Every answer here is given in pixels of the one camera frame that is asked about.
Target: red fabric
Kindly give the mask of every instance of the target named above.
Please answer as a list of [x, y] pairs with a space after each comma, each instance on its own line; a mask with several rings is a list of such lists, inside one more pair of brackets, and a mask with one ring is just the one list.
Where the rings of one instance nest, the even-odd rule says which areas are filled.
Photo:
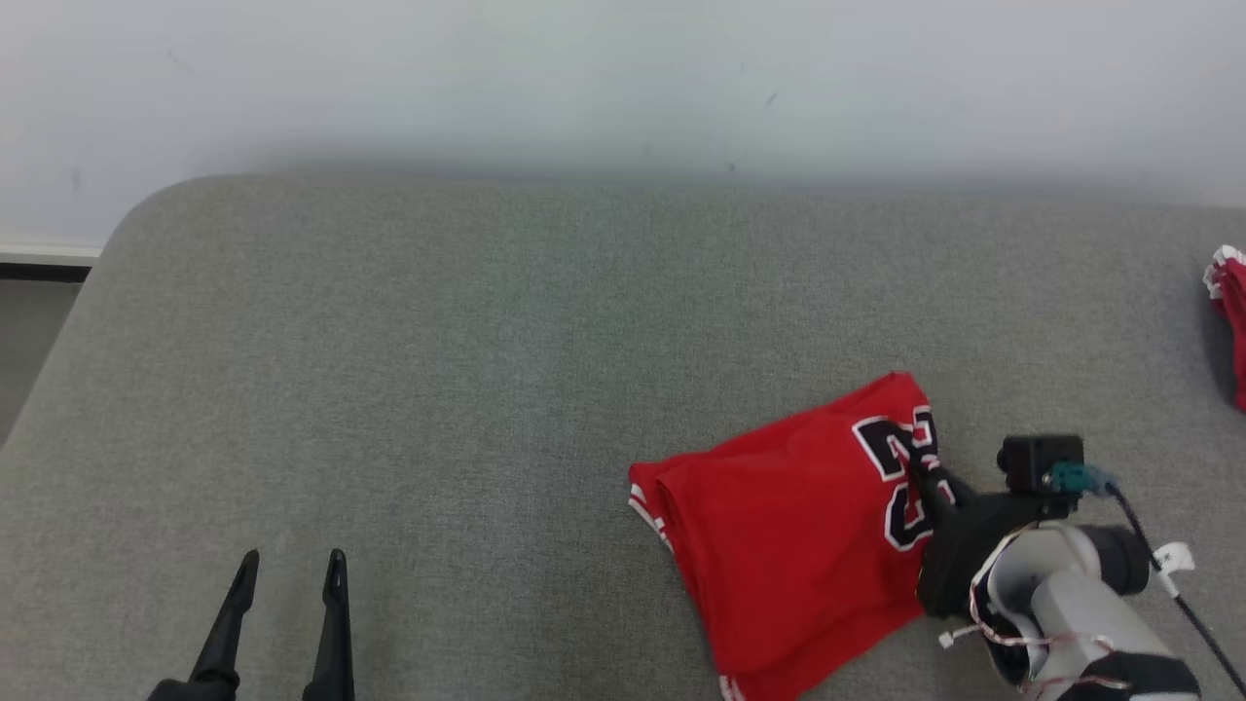
[[1234, 374], [1237, 376], [1237, 408], [1246, 412], [1246, 255], [1224, 245], [1216, 252], [1205, 275], [1211, 303], [1234, 329]]
[[[892, 374], [711, 451], [632, 466], [632, 507], [668, 542], [729, 701], [795, 699], [921, 614], [930, 534], [893, 469], [937, 467], [927, 405]], [[871, 420], [880, 458], [858, 436]], [[888, 537], [897, 515], [905, 543]]]

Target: white wall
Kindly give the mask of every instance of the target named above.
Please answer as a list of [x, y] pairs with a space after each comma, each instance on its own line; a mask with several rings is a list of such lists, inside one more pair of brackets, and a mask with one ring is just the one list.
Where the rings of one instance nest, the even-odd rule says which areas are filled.
[[0, 244], [370, 157], [1246, 204], [1242, 27], [1239, 0], [0, 0]]

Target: gray fabric surface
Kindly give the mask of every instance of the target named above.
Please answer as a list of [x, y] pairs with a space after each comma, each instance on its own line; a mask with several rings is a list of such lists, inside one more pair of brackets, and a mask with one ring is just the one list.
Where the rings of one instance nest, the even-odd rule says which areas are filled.
[[80, 286], [0, 279], [0, 447], [35, 386]]
[[[1246, 213], [822, 193], [217, 178], [87, 280], [0, 456], [5, 697], [143, 699], [262, 553], [244, 699], [310, 676], [330, 548], [360, 699], [715, 699], [635, 459], [891, 370], [944, 462], [1075, 431], [1246, 661], [1246, 417], [1202, 265]], [[1123, 523], [1090, 504], [1083, 518]], [[1210, 697], [1158, 588], [1135, 600]], [[922, 620], [811, 699], [1011, 699]]]

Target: red jersey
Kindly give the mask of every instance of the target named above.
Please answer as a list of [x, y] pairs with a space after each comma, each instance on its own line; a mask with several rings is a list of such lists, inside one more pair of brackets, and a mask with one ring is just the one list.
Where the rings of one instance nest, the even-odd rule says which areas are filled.
[[629, 504], [675, 557], [726, 701], [791, 700], [921, 615], [938, 467], [926, 396], [892, 374], [704, 453], [632, 466]]

